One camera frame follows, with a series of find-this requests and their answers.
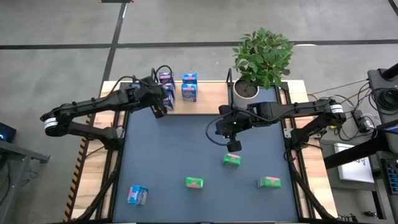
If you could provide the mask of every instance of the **wooden table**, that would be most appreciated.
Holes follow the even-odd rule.
[[[307,91],[305,89],[303,80],[286,80],[285,82],[287,82],[289,86],[291,102],[308,102]],[[115,81],[104,82],[101,90],[101,97],[106,96],[115,83]],[[225,94],[227,89],[227,83],[224,81],[202,81],[200,83],[200,89],[198,93],[198,100],[202,101],[196,102],[194,107],[192,107],[192,105],[180,105],[180,96],[179,94],[176,94],[176,110],[170,114],[218,114],[218,106],[222,104],[228,104],[228,96]],[[200,97],[201,92],[204,91],[211,91],[212,97]],[[286,96],[284,95],[284,92],[280,92],[282,103],[286,103]],[[123,123],[123,119],[124,113],[120,113],[118,123],[112,124],[114,120],[114,112],[104,111],[96,114],[94,126],[97,128],[105,128],[112,125],[117,126]],[[312,119],[313,117],[296,118],[295,123],[298,128],[301,128],[308,124]],[[86,123],[90,124],[90,120],[91,118],[87,117]],[[287,127],[291,125],[289,120],[286,120],[286,123]],[[69,191],[67,207],[65,209],[64,221],[79,217],[90,205],[101,188],[107,151],[101,149],[85,158],[86,154],[93,152],[103,146],[98,140],[90,141],[89,144],[87,142],[88,141],[83,138],[80,144],[80,151]],[[314,139],[311,139],[309,143],[319,146],[319,142]],[[118,152],[113,152],[110,171],[112,171],[114,167],[117,153]],[[326,208],[326,210],[334,217],[337,217],[335,202],[333,200],[325,164],[323,163],[322,152],[316,147],[307,147],[302,151],[302,154],[311,191],[314,193],[319,202]],[[101,216],[102,218],[107,217],[110,195],[111,188],[109,188],[104,200],[103,214]],[[300,187],[299,195],[303,208],[303,216],[308,217],[306,199]]]

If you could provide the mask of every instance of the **desk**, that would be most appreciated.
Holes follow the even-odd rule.
[[[226,85],[223,81],[214,82],[219,85]],[[304,82],[302,80],[289,80],[287,81],[289,86],[289,97],[292,102],[305,102],[308,101],[307,92],[305,89]],[[108,94],[115,82],[104,82],[101,96]],[[285,95],[281,94],[282,102],[286,102]],[[110,126],[111,123],[118,122],[118,124],[123,123],[124,115],[121,113],[118,119],[114,118],[114,113],[111,111],[105,111],[98,113],[95,116],[94,125],[98,128],[105,128]],[[297,118],[295,119],[298,128],[305,126],[312,120],[312,117]],[[78,161],[76,163],[76,169],[74,172],[71,189],[69,192],[69,198],[67,202],[67,208],[65,209],[64,220],[67,221],[71,217],[79,217],[86,207],[94,199],[95,195],[98,193],[101,187],[101,181],[103,179],[103,172],[106,169],[105,160],[109,157],[109,153],[105,150],[100,150],[90,157],[85,158],[85,154],[94,151],[95,149],[102,146],[102,144],[95,140],[90,141],[87,144],[86,139],[82,139],[81,149],[78,155]],[[319,144],[316,140],[311,140],[311,144]],[[112,170],[117,152],[113,152],[112,163],[110,164],[110,170]],[[328,177],[326,174],[326,169],[323,163],[322,153],[319,149],[315,147],[308,147],[303,150],[303,159],[305,163],[305,170],[307,172],[308,182],[311,190],[320,201],[320,203],[328,210],[333,216],[337,216],[335,203],[331,193],[331,188],[329,185]],[[107,217],[110,215],[108,213],[109,200],[111,197],[111,189],[108,191],[107,196],[104,200],[103,213],[101,217]],[[306,209],[306,199],[301,190],[299,190],[300,202],[303,208],[303,216],[308,217],[308,210]]]

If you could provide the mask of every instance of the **dark gray mat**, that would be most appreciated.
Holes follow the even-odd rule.
[[[259,100],[275,101],[274,91],[262,90]],[[296,221],[280,124],[239,133],[243,161],[231,170],[221,165],[227,148],[205,136],[216,117],[155,119],[150,109],[129,116],[114,222]],[[267,175],[279,177],[282,188],[257,189],[257,179]],[[186,177],[204,178],[204,188],[186,188]],[[149,188],[142,207],[127,204],[132,184]]]

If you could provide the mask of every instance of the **green leaves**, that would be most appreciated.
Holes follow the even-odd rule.
[[[233,48],[234,68],[242,74],[242,80],[250,85],[262,85],[265,89],[271,84],[279,86],[293,54],[293,43],[282,34],[275,34],[264,28],[251,34],[244,34],[239,48]]]

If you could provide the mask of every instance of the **potted plant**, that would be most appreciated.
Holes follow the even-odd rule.
[[[289,75],[286,69],[293,54],[293,43],[282,34],[265,31],[264,28],[245,34],[239,48],[233,48],[237,72],[241,77],[234,82],[234,104],[246,108],[253,103],[259,93],[259,87],[268,90],[273,83],[280,86],[283,75]]]

